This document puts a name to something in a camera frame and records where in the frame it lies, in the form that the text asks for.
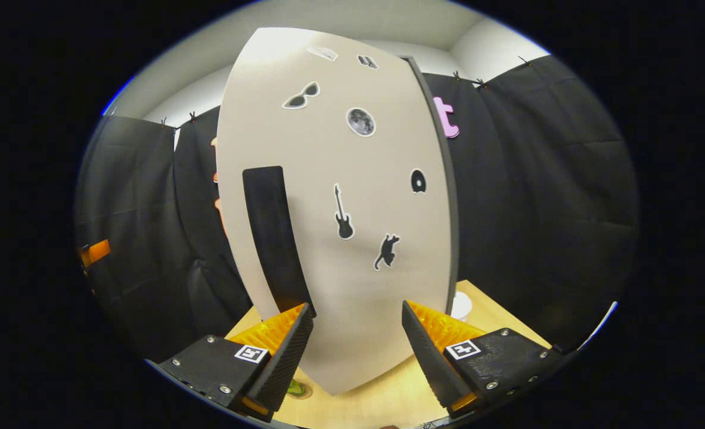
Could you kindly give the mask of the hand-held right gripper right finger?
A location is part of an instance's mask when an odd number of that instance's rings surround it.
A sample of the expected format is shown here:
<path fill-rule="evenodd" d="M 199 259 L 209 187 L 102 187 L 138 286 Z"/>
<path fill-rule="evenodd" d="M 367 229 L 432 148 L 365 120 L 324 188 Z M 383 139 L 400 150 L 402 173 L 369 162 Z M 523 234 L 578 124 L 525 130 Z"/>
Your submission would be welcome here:
<path fill-rule="evenodd" d="M 449 417 L 483 414 L 527 393 L 564 354 L 512 328 L 487 332 L 411 300 L 402 328 L 432 393 Z"/>

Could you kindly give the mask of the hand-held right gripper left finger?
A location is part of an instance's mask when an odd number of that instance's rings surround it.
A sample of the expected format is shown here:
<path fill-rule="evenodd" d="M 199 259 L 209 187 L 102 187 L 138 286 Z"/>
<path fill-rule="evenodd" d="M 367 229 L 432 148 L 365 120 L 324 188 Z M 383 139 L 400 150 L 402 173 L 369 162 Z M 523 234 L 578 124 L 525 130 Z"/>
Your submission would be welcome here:
<path fill-rule="evenodd" d="M 158 363 L 158 373 L 216 408 L 271 422 L 312 328 L 311 306 L 302 303 L 230 338 L 205 335 Z"/>

